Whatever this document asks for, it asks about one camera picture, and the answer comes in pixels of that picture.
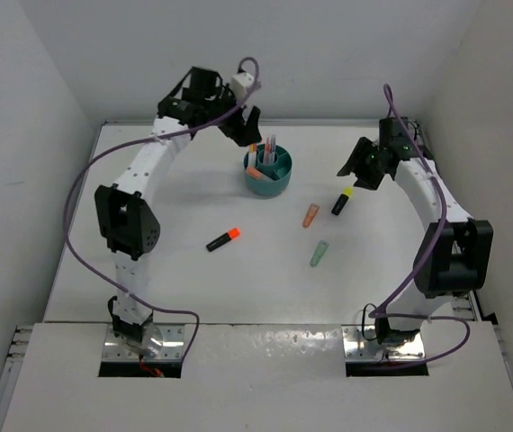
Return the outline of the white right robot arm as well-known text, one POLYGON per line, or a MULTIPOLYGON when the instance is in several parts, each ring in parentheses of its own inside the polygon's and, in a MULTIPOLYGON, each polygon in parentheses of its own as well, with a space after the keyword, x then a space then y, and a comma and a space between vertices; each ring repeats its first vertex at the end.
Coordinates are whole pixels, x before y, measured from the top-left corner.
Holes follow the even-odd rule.
POLYGON ((338 175, 355 176, 354 186, 369 191, 390 177, 408 196, 424 229, 409 275, 373 310, 378 343, 412 340, 423 322, 454 297, 483 287, 493 227, 452 196, 432 154, 410 134, 407 118, 381 119, 378 140, 362 137, 338 175))

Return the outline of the orange correction tape dispenser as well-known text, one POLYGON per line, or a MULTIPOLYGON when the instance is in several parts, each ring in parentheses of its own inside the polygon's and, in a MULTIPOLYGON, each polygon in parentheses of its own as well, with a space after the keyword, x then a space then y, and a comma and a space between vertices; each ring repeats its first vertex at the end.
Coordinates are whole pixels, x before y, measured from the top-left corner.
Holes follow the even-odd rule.
POLYGON ((319 209, 320 207, 316 203, 312 203, 310 205, 302 221, 302 226, 305 229, 307 229, 312 224, 319 212, 319 209))

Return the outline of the green correction tape dispenser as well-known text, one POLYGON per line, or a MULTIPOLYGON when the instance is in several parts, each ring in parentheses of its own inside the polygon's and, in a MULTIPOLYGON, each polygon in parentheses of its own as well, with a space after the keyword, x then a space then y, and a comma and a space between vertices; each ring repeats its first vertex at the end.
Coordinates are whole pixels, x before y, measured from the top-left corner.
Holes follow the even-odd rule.
POLYGON ((319 241, 310 258, 311 267, 316 267, 320 263, 320 260, 324 257, 326 251, 328 250, 328 247, 329 243, 326 240, 319 241))

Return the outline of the clear orange lead case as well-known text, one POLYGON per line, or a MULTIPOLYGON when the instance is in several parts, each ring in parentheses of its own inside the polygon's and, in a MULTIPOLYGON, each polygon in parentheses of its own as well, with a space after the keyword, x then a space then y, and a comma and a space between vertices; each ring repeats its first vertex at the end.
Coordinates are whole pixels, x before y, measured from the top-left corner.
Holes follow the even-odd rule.
POLYGON ((257 181, 262 181, 262 182, 272 182, 273 181, 272 178, 270 178, 268 175, 263 174, 262 172, 260 172, 253 166, 247 167, 246 174, 248 176, 250 176, 251 178, 256 179, 257 181))

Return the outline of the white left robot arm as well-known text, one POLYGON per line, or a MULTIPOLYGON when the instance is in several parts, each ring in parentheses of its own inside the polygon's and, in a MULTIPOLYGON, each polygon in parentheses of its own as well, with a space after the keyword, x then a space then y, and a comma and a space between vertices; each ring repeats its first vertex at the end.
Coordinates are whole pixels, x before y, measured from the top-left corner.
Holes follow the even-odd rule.
POLYGON ((258 87, 255 76, 240 68, 229 82, 213 70, 192 67, 157 105, 152 140, 110 186, 94 193, 101 236, 111 250, 121 292, 108 303, 115 332, 142 343, 153 311, 137 301, 149 285, 149 254, 160 238, 153 198, 176 156, 199 126, 216 126, 238 146, 260 141, 260 111, 245 101, 258 87))

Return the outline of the black yellow-capped highlighter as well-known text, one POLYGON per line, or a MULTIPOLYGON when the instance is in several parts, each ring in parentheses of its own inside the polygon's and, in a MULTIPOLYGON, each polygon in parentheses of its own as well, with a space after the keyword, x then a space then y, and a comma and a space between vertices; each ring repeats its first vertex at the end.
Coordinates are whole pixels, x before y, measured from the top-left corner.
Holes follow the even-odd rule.
POLYGON ((343 211, 347 202, 351 198, 353 191, 354 189, 352 186, 348 186, 342 190, 341 194, 339 195, 339 197, 337 198, 336 202, 332 207, 331 213, 333 215, 338 216, 343 211))

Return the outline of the yellow-capped white marker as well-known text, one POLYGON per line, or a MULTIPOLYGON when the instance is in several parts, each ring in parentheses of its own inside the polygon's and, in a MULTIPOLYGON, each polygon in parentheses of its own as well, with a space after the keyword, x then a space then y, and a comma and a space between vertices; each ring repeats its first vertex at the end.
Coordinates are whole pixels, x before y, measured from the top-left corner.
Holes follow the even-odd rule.
POLYGON ((255 167, 257 165, 257 144, 251 144, 248 146, 247 153, 247 167, 255 167))

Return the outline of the black orange-capped highlighter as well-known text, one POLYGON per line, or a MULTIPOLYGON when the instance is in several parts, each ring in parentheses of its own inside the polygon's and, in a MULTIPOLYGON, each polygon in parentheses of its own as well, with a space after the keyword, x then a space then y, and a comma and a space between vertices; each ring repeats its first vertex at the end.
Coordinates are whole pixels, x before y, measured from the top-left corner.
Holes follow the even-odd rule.
POLYGON ((236 239, 240 235, 239 228, 233 228, 229 231, 221 234, 216 239, 212 240, 210 243, 208 243, 205 247, 208 252, 212 252, 225 244, 231 242, 233 239, 236 239))

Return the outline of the pink double-ended marker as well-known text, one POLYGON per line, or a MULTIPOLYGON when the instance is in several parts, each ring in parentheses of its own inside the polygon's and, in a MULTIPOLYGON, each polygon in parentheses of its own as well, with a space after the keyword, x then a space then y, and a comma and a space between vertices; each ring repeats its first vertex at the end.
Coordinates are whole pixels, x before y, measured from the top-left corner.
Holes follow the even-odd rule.
POLYGON ((265 140, 265 148, 264 148, 264 155, 263 155, 263 162, 265 165, 270 165, 268 162, 268 152, 269 152, 269 141, 270 137, 267 137, 265 140))

